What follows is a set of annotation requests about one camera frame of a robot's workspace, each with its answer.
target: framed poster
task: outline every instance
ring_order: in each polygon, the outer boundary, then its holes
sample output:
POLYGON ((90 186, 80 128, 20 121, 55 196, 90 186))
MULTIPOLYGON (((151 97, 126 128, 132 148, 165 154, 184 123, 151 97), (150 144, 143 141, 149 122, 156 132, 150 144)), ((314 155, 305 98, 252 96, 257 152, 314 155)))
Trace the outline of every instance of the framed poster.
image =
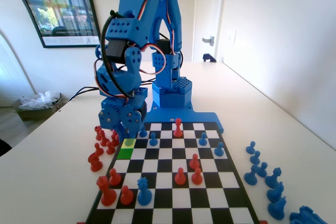
POLYGON ((23 0, 44 48, 95 47, 100 31, 92 0, 23 0))

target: wooden floor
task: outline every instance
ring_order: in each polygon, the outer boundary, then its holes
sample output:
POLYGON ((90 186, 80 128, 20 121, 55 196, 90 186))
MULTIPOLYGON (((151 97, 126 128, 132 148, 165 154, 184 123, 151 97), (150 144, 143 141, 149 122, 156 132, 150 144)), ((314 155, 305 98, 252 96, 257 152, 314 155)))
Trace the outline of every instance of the wooden floor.
POLYGON ((13 108, 0 108, 0 139, 14 147, 44 121, 24 122, 13 108))

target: white table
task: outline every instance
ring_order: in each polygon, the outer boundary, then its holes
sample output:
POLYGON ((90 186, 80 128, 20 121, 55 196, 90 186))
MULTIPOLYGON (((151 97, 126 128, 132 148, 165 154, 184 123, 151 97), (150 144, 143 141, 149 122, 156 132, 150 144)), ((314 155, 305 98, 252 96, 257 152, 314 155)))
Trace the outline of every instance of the white table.
MULTIPOLYGON (((150 63, 142 68, 153 71, 150 63)), ((268 211, 264 180, 244 185, 260 220, 289 223, 289 214, 310 206, 326 222, 336 223, 336 152, 221 63, 189 63, 182 76, 193 81, 195 111, 216 112, 224 140, 240 177, 250 171, 245 148, 256 142, 267 171, 281 167, 287 198, 286 217, 268 211)), ((152 92, 147 98, 151 107, 152 92)), ((98 192, 96 181, 108 166, 92 173, 94 126, 103 97, 89 92, 64 106, 13 150, 0 158, 0 223, 73 224, 85 221, 98 192)), ((112 158, 104 155, 106 164, 112 158)))

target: plastic bag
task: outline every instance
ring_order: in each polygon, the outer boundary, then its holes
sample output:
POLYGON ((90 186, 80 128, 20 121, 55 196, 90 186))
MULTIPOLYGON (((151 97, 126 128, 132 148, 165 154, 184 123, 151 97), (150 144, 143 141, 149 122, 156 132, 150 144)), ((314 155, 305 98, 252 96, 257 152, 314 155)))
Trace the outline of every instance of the plastic bag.
POLYGON ((40 97, 37 99, 21 98, 22 105, 19 106, 21 110, 41 110, 51 108, 53 103, 59 99, 60 93, 55 91, 47 91, 45 94, 39 93, 40 97))

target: blue chess piece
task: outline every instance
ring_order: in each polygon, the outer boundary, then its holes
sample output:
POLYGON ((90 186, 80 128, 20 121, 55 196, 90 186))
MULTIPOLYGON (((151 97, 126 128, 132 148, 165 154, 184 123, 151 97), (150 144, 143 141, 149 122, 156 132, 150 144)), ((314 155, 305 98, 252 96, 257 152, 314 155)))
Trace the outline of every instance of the blue chess piece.
POLYGON ((146 206, 152 200, 152 192, 148 190, 148 181, 146 178, 138 179, 138 187, 139 187, 139 194, 138 194, 138 202, 141 206, 146 206))
POLYGON ((257 182, 258 182, 257 177, 256 177, 257 169, 258 169, 258 166, 257 165, 253 165, 251 167, 251 172, 250 173, 245 173, 244 180, 249 185, 254 186, 255 184, 257 184, 257 182))
POLYGON ((285 217, 285 212, 283 210, 286 203, 286 197, 281 198, 278 202, 270 203, 267 207, 267 210, 273 218, 282 220, 285 217))
POLYGON ((139 135, 140 135, 141 137, 145 137, 145 136, 147 136, 147 131, 145 130, 145 126, 142 126, 142 129, 141 129, 139 135))
POLYGON ((280 182, 275 189, 269 189, 267 191, 267 198, 273 203, 279 201, 281 199, 281 194, 284 190, 283 186, 284 185, 282 184, 282 182, 280 182))
POLYGON ((256 152, 256 151, 254 150, 254 146, 255 146, 255 145, 256 145, 256 143, 255 143, 254 141, 252 141, 252 142, 250 143, 250 146, 246 147, 246 151, 247 151, 248 154, 254 154, 254 152, 256 152))
POLYGON ((223 144, 222 142, 219 142, 219 143, 218 143, 218 147, 215 148, 215 154, 216 154, 218 157, 221 157, 221 156, 224 155, 223 147, 224 147, 224 144, 223 144))
POLYGON ((155 137, 155 133, 154 132, 151 134, 151 140, 149 141, 149 144, 152 145, 152 146, 157 145, 157 139, 155 137))
POLYGON ((270 188, 276 188, 277 185, 279 184, 278 182, 278 177, 281 175, 281 169, 280 168, 275 168, 273 170, 273 175, 272 176, 267 176, 265 178, 265 183, 268 185, 270 188))
POLYGON ((260 163, 259 156, 260 156, 260 151, 254 152, 254 156, 250 157, 251 163, 254 165, 259 165, 260 163))
POLYGON ((198 140, 198 143, 201 145, 201 146, 205 146, 207 144, 207 139, 206 139, 206 134, 205 132, 202 133, 202 137, 200 138, 200 140, 198 140))
POLYGON ((262 177, 262 178, 265 178, 266 175, 267 175, 267 171, 266 171, 266 168, 267 168, 267 163, 266 162, 262 162, 261 166, 258 167, 258 171, 257 171, 257 174, 262 177))

